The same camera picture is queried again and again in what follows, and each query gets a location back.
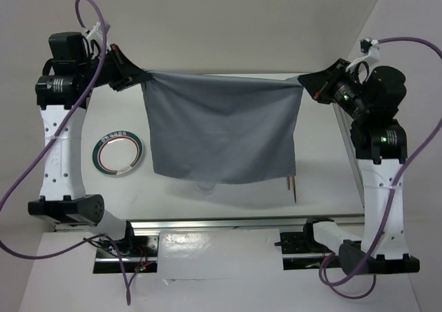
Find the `green rimmed white plate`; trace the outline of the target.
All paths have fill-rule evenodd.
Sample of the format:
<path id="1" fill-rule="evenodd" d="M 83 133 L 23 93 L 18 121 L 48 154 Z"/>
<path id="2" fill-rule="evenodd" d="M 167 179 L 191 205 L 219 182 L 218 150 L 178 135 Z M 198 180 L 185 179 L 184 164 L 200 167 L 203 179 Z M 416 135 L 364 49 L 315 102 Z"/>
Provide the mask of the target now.
<path id="1" fill-rule="evenodd" d="M 134 133 L 117 130 L 104 135 L 92 152 L 94 167 L 104 175 L 126 175 L 134 170 L 144 156 L 144 144 Z"/>

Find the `grey cloth placemat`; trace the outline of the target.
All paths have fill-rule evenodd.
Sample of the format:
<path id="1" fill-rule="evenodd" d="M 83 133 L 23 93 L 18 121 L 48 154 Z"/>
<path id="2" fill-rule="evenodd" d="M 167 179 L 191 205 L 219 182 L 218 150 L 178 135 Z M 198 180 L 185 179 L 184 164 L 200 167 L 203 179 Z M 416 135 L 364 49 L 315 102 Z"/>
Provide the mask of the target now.
<path id="1" fill-rule="evenodd" d="M 296 174 L 303 88 L 295 77 L 154 71 L 142 91 L 156 174 L 216 184 Z"/>

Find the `copper fork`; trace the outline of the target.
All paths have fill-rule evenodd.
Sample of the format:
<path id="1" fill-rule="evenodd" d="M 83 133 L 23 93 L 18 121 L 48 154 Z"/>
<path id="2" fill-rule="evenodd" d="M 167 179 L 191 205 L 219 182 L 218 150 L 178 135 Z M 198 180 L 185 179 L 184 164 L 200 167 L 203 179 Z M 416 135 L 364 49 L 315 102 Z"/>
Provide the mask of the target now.
<path id="1" fill-rule="evenodd" d="M 294 202 L 297 203 L 296 176 L 291 176 L 291 187 L 294 195 Z"/>

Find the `clear plastic cup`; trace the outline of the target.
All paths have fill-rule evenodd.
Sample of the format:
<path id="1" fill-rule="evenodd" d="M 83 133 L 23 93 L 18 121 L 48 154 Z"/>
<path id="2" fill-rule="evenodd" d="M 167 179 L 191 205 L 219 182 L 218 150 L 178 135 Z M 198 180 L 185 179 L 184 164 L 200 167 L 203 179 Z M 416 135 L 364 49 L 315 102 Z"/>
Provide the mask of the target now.
<path id="1" fill-rule="evenodd" d="M 216 184 L 213 182 L 197 182 L 197 186 L 201 191 L 210 192 L 215 188 Z"/>

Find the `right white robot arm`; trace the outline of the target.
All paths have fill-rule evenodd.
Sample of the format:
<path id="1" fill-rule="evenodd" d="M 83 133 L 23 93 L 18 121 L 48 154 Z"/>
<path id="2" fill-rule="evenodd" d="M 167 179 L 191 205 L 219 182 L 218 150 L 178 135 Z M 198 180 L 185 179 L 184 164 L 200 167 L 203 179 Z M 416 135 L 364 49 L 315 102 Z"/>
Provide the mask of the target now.
<path id="1" fill-rule="evenodd" d="M 326 246 L 347 276 L 417 273 L 420 261 L 410 254 L 404 236 L 407 135 L 395 118 L 407 92 L 406 78 L 391 66 L 378 66 L 361 81 L 358 69 L 339 59 L 298 80 L 313 100 L 336 104 L 352 119 L 350 138 L 363 183 L 363 236 L 349 235 L 328 219 L 311 220 L 301 242 L 308 251 Z"/>

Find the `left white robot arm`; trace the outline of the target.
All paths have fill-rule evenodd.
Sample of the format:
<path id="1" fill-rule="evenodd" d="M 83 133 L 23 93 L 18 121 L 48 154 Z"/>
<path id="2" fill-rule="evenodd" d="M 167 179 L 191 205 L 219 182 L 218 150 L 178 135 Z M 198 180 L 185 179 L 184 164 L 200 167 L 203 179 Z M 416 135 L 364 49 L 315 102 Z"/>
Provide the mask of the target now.
<path id="1" fill-rule="evenodd" d="M 81 175 L 81 132 L 91 91 L 108 85 L 121 91 L 146 81 L 149 74 L 133 64 L 100 31 L 61 32 L 49 37 L 52 53 L 35 85 L 45 128 L 44 179 L 30 215 L 55 225 L 89 226 L 112 238 L 121 256 L 133 253 L 133 228 L 104 206 L 99 194 L 86 193 Z"/>

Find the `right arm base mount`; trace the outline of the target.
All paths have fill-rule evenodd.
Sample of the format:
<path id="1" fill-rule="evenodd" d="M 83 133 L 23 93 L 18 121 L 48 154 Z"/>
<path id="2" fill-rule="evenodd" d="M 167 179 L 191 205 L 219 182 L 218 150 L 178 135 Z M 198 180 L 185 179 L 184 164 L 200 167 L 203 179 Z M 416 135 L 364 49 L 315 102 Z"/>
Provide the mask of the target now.
<path id="1" fill-rule="evenodd" d="M 303 232 L 281 232 L 274 244 L 282 253 L 285 271 L 319 269 L 331 251 L 308 238 Z"/>

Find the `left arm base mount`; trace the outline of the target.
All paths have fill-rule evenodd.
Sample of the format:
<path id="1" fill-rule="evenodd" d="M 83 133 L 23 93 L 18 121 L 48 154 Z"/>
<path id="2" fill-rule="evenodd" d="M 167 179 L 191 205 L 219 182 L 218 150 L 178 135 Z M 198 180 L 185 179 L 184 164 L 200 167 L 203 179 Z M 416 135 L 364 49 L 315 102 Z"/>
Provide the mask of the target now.
<path id="1" fill-rule="evenodd" d="M 124 270 L 129 274 L 156 273 L 159 240 L 158 233 L 134 236 L 132 246 L 121 252 Z M 122 272 L 116 250 L 104 238 L 94 239 L 89 245 L 95 249 L 94 274 Z"/>

